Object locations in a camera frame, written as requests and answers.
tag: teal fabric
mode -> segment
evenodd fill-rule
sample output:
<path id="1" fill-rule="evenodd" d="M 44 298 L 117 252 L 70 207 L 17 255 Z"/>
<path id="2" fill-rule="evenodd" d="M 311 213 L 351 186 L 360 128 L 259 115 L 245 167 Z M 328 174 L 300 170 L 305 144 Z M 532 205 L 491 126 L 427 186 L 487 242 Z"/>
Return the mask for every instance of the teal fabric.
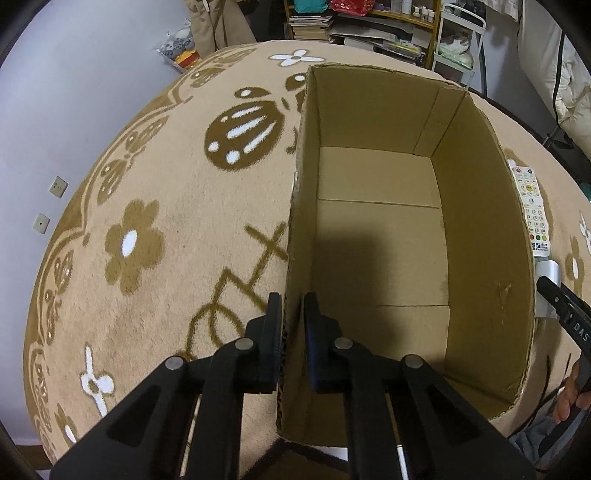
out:
<path id="1" fill-rule="evenodd" d="M 326 0 L 294 0 L 294 5 L 299 14 L 319 14 L 329 7 Z"/>

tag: bottle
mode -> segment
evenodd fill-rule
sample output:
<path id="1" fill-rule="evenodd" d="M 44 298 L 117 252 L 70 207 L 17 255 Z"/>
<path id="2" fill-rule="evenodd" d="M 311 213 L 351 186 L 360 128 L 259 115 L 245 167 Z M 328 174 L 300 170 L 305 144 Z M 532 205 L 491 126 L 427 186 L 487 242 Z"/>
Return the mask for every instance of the bottle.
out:
<path id="1" fill-rule="evenodd" d="M 402 0 L 402 13 L 410 15 L 413 8 L 413 0 Z"/>

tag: stack of books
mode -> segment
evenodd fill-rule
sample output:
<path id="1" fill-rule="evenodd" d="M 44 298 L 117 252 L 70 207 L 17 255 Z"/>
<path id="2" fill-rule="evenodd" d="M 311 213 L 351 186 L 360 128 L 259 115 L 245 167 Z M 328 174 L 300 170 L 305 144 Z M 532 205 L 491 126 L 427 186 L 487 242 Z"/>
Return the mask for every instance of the stack of books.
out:
<path id="1" fill-rule="evenodd" d="M 332 14 L 294 15 L 290 17 L 290 27 L 294 40 L 314 40 L 328 42 L 327 29 L 332 23 Z"/>

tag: white flower pattern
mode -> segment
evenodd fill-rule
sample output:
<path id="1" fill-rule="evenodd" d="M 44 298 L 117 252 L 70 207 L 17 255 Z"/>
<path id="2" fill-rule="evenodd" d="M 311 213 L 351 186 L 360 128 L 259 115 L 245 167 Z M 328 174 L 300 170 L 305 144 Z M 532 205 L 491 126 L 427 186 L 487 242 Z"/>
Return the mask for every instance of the white flower pattern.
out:
<path id="1" fill-rule="evenodd" d="M 581 229 L 581 233 L 585 237 L 585 241 L 587 242 L 587 250 L 591 254 L 591 231 L 587 228 L 587 224 L 585 223 L 585 219 L 583 217 L 582 212 L 579 212 L 581 215 L 581 220 L 579 222 L 579 227 Z"/>
<path id="2" fill-rule="evenodd" d="M 107 373 L 95 375 L 95 368 L 92 364 L 92 350 L 90 345 L 85 347 L 86 371 L 80 375 L 80 382 L 82 383 L 82 390 L 84 393 L 92 397 L 95 401 L 96 408 L 99 409 L 101 417 L 107 415 L 107 405 L 105 404 L 105 395 L 112 395 L 115 391 L 115 383 L 111 376 Z"/>
<path id="3" fill-rule="evenodd" d="M 289 67 L 290 65 L 295 65 L 296 63 L 299 63 L 301 61 L 307 61 L 311 63 L 318 63 L 320 61 L 324 61 L 324 59 L 321 59 L 320 57 L 308 57 L 307 55 L 307 50 L 296 50 L 291 55 L 277 54 L 271 55 L 269 58 L 271 60 L 281 60 L 281 63 L 279 64 L 280 67 Z"/>

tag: white shelf rack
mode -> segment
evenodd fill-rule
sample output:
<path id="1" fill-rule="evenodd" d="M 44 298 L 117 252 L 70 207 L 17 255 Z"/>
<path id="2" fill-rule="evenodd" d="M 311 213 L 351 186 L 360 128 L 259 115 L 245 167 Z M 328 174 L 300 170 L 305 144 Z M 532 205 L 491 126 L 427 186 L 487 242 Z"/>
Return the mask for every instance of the white shelf rack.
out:
<path id="1" fill-rule="evenodd" d="M 446 8 L 453 10 L 453 13 L 447 11 Z M 478 23 L 478 25 L 474 22 L 467 20 L 466 18 L 460 17 L 460 15 L 462 13 L 469 16 L 469 18 L 473 18 Z M 484 39 L 484 34 L 486 33 L 486 22 L 482 17 L 479 17 L 478 15 L 466 10 L 465 8 L 459 7 L 457 5 L 443 4 L 441 6 L 441 20 L 439 22 L 439 33 L 437 34 L 437 43 L 435 45 L 435 53 L 433 56 L 433 66 L 431 67 L 431 69 L 435 70 L 435 66 L 437 65 L 437 63 L 443 63 L 444 65 L 447 65 L 455 70 L 458 70 L 459 72 L 462 72 L 463 74 L 466 74 L 467 75 L 466 90 L 468 90 L 468 88 L 472 82 L 472 79 L 474 77 L 474 74 L 476 73 L 476 69 L 475 69 L 474 65 L 472 66 L 471 69 L 469 69 L 469 68 L 465 67 L 464 65 L 456 63 L 455 61 L 445 58 L 439 54 L 439 45 L 441 43 L 441 33 L 443 32 L 443 23 L 446 20 L 453 22 L 457 25 L 461 25 L 462 27 L 467 28 L 468 30 L 472 30 L 476 34 L 476 39 L 477 39 L 478 44 L 477 44 L 477 48 L 476 48 L 476 55 L 474 57 L 474 62 L 473 62 L 474 65 L 476 64 L 476 61 L 480 56 L 480 50 L 482 49 L 482 40 Z M 472 42 L 472 37 L 473 37 L 473 35 L 470 35 L 470 43 Z"/>

